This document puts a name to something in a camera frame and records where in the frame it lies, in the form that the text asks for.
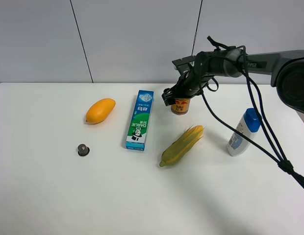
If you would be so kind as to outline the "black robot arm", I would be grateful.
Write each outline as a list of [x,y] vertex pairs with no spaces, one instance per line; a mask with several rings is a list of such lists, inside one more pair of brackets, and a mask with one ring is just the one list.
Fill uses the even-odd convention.
[[270,75],[271,86],[277,89],[281,101],[304,114],[304,50],[290,50],[244,55],[242,49],[201,51],[173,61],[180,73],[177,83],[162,94],[166,106],[178,98],[200,95],[214,76],[237,78],[243,72]]

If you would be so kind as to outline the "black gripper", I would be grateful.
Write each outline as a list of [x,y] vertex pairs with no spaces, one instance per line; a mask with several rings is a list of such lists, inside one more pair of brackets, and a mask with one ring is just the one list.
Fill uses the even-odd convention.
[[193,68],[180,75],[173,88],[166,88],[163,91],[162,99],[166,106],[174,105],[176,98],[192,98],[198,95],[200,86],[203,88],[213,78],[213,75],[209,73],[211,56],[211,52],[199,52]]

